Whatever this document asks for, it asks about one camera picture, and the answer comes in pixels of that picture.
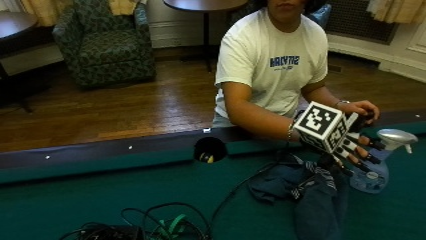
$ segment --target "table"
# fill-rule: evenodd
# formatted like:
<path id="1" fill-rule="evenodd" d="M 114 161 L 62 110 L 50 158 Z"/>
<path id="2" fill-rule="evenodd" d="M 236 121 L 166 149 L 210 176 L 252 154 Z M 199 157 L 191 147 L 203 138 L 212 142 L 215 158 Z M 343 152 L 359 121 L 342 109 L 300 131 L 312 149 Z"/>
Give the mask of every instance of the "table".
<path id="1" fill-rule="evenodd" d="M 203 44 L 202 44 L 202 57 L 204 59 L 207 71 L 211 72 L 210 65 L 210 44 L 208 44 L 208 13 L 231 11 L 242 7 L 247 0 L 163 0 L 166 6 L 172 9 L 200 12 L 203 16 Z"/>
<path id="2" fill-rule="evenodd" d="M 424 239 L 426 110 L 383 114 L 375 127 L 417 135 L 412 155 L 400 148 L 387 159 L 389 183 L 377 195 L 350 191 L 344 240 Z M 194 143 L 203 137 L 226 143 L 227 156 L 206 164 L 192 160 Z M 210 217 L 236 184 L 274 160 L 282 141 L 260 140 L 238 128 L 190 131 L 0 154 L 0 239 L 58 239 L 86 222 L 125 225 L 123 208 L 146 210 L 168 202 L 194 206 Z M 316 154 L 291 151 L 302 159 Z M 294 203 L 254 200 L 246 186 L 218 212 L 214 239 L 294 239 Z M 187 208 L 153 212 L 160 219 L 179 213 L 202 221 Z"/>
<path id="3" fill-rule="evenodd" d="M 0 12 L 0 41 L 9 40 L 10 38 L 18 37 L 25 31 L 33 28 L 37 24 L 37 18 L 34 15 L 21 12 Z M 11 101 L 15 101 L 26 112 L 31 112 L 27 104 L 21 96 L 17 96 L 14 83 L 7 75 L 0 61 L 0 77 L 1 77 L 1 88 L 7 89 L 10 92 L 1 92 L 1 95 L 10 95 Z"/>

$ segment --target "wooden floor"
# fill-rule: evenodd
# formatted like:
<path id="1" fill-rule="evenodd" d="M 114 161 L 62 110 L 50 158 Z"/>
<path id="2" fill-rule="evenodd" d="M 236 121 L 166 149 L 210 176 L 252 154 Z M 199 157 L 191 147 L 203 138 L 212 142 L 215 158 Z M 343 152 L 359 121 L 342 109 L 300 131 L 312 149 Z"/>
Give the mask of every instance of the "wooden floor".
<path id="1" fill-rule="evenodd" d="M 155 50 L 154 81 L 94 91 L 77 89 L 63 63 L 45 67 L 50 88 L 27 98 L 33 114 L 17 105 L 0 108 L 0 152 L 207 128 L 214 72 L 202 61 L 180 62 L 183 52 Z M 424 107 L 424 83 L 352 58 L 331 55 L 328 63 L 327 86 L 342 99 L 368 99 L 381 111 Z"/>

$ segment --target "hand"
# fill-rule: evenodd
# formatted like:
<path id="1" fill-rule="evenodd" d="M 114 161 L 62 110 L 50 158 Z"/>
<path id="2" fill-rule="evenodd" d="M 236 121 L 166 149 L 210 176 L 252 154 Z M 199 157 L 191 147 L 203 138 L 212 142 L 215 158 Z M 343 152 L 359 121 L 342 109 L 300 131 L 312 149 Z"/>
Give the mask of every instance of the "hand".
<path id="1" fill-rule="evenodd" d="M 354 133 L 350 133 L 344 136 L 343 141 L 335 148 L 335 151 L 331 153 L 331 155 L 342 162 L 348 161 L 362 171 L 370 172 L 371 170 L 363 162 L 368 161 L 372 164 L 379 164 L 380 161 L 358 144 L 373 146 L 379 150 L 381 149 L 381 146 L 372 144 L 371 140 L 364 136 L 358 135 L 358 139 L 354 139 L 352 137 L 355 137 Z"/>
<path id="2" fill-rule="evenodd" d="M 355 112 L 362 116 L 367 116 L 368 112 L 372 112 L 372 118 L 366 120 L 367 125 L 376 121 L 380 115 L 377 107 L 367 100 L 350 103 L 338 103 L 336 109 L 340 110 L 343 113 L 350 114 Z"/>

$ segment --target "armchair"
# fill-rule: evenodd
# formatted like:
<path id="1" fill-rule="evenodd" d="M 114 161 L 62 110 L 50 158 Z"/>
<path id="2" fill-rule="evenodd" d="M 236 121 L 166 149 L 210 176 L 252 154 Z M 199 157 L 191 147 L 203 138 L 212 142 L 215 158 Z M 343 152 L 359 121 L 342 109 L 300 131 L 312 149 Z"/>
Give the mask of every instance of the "armchair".
<path id="1" fill-rule="evenodd" d="M 145 5 L 114 16 L 107 0 L 73 0 L 53 38 L 78 87 L 87 89 L 155 76 Z"/>
<path id="2" fill-rule="evenodd" d="M 227 26 L 231 27 L 231 25 L 246 15 L 255 12 L 259 9 L 259 5 L 255 0 L 248 0 L 247 4 L 238 10 L 230 13 L 227 16 Z M 306 15 L 306 17 L 312 20 L 318 25 L 324 29 L 328 16 L 331 12 L 331 5 L 324 4 L 315 12 Z"/>

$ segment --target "wrist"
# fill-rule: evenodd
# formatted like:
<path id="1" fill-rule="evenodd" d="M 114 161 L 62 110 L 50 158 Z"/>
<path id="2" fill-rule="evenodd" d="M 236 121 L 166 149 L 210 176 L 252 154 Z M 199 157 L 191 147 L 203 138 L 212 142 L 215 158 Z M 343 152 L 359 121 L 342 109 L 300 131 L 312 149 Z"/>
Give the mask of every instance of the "wrist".
<path id="1" fill-rule="evenodd" d="M 346 104 L 346 103 L 350 103 L 350 102 L 347 100 L 338 100 L 338 102 L 334 104 L 334 108 L 339 110 L 339 108 L 338 108 L 339 105 Z"/>
<path id="2" fill-rule="evenodd" d="M 299 139 L 299 134 L 296 132 L 296 129 L 294 128 L 294 124 L 295 124 L 295 120 L 291 122 L 290 126 L 288 126 L 288 130 L 287 130 L 287 142 L 291 141 L 298 141 Z"/>

